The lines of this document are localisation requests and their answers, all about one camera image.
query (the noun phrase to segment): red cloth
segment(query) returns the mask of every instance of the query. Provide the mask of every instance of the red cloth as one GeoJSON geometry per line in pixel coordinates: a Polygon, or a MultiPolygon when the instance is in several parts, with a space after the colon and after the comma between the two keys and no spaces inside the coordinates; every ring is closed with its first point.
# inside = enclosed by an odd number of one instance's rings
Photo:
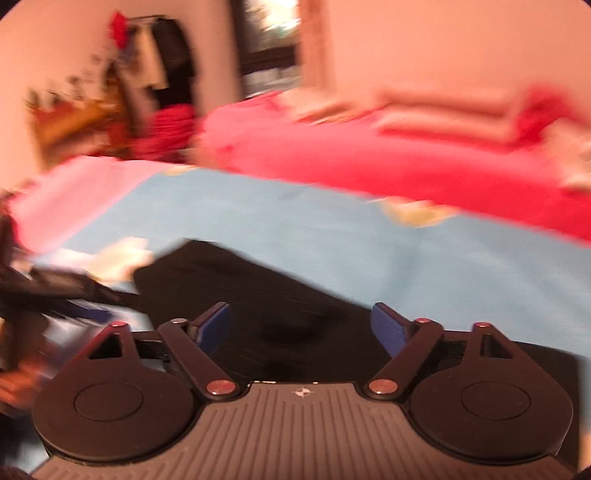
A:
{"type": "Polygon", "coordinates": [[[118,49],[123,50],[127,46],[127,18],[118,10],[111,20],[111,37],[118,49]]]}
{"type": "Polygon", "coordinates": [[[192,105],[173,105],[156,112],[147,138],[132,146],[136,160],[160,160],[167,154],[186,148],[195,134],[192,105]]]}
{"type": "Polygon", "coordinates": [[[516,118],[519,139],[523,142],[539,142],[542,130],[559,118],[579,121],[567,95],[551,86],[530,87],[516,118]]]}
{"type": "Polygon", "coordinates": [[[536,150],[382,135],[374,120],[312,127],[289,120],[274,95],[263,95],[211,113],[202,142],[230,171],[432,200],[591,242],[591,195],[561,189],[536,150]]]}
{"type": "Polygon", "coordinates": [[[105,127],[109,137],[109,145],[112,147],[121,147],[129,142],[129,132],[126,122],[111,122],[105,127]]]}

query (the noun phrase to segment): pink blanket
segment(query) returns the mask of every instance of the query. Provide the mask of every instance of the pink blanket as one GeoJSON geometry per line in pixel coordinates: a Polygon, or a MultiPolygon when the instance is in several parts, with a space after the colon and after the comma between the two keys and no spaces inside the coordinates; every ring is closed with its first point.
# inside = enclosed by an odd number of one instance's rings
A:
{"type": "Polygon", "coordinates": [[[299,124],[269,94],[214,111],[203,141],[231,171],[432,200],[591,241],[591,196],[559,188],[534,150],[379,134],[374,120],[299,124]]]}
{"type": "Polygon", "coordinates": [[[158,162],[73,158],[12,201],[19,243],[37,254],[52,250],[140,182],[166,168],[170,165],[158,162]]]}

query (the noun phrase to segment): ribbed platform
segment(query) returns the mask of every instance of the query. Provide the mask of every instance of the ribbed platform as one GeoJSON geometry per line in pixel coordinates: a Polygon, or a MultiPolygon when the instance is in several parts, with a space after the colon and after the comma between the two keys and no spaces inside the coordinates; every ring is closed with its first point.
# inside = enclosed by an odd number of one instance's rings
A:
{"type": "Polygon", "coordinates": [[[254,384],[205,408],[168,451],[140,463],[91,467],[54,457],[39,480],[567,480],[552,458],[480,466],[441,453],[400,408],[361,397],[352,384],[254,384]]]}

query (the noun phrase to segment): white wall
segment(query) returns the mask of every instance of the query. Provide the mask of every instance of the white wall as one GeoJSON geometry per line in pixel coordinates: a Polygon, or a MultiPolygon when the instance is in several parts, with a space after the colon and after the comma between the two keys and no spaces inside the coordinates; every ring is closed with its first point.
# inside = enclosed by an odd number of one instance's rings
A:
{"type": "Polygon", "coordinates": [[[591,118],[591,8],[582,0],[323,0],[332,78],[568,87],[591,118]]]}
{"type": "MultiPolygon", "coordinates": [[[[113,12],[177,18],[195,48],[202,78],[196,86],[206,112],[239,99],[238,64],[226,2],[220,0],[21,0],[0,20],[0,187],[37,173],[24,100],[29,88],[90,68],[93,53],[111,45],[113,12]]],[[[140,105],[144,113],[148,106],[140,105]]]]}

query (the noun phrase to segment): black cloth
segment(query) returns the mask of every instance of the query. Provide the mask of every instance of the black cloth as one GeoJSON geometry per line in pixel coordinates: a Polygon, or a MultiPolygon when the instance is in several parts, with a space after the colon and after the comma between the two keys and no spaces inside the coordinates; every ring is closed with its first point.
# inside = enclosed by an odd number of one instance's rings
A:
{"type": "Polygon", "coordinates": [[[173,105],[195,106],[192,85],[193,79],[176,76],[168,79],[168,88],[162,90],[149,88],[149,90],[150,94],[152,94],[158,103],[158,108],[162,110],[163,108],[173,105]]]}
{"type": "Polygon", "coordinates": [[[187,37],[176,20],[159,18],[152,24],[152,35],[169,80],[193,78],[197,74],[187,37]]]}
{"type": "Polygon", "coordinates": [[[150,89],[158,106],[194,105],[192,86],[197,67],[182,28],[176,20],[159,18],[152,24],[152,35],[168,80],[168,88],[150,89]]]}
{"type": "MultiPolygon", "coordinates": [[[[155,327],[193,319],[216,302],[230,304],[230,335],[212,355],[240,385],[253,380],[348,382],[363,386],[389,355],[371,332],[369,310],[315,290],[207,242],[189,241],[136,270],[142,311],[155,327]]],[[[559,457],[579,457],[582,360],[520,343],[571,396],[574,419],[559,457]]]]}

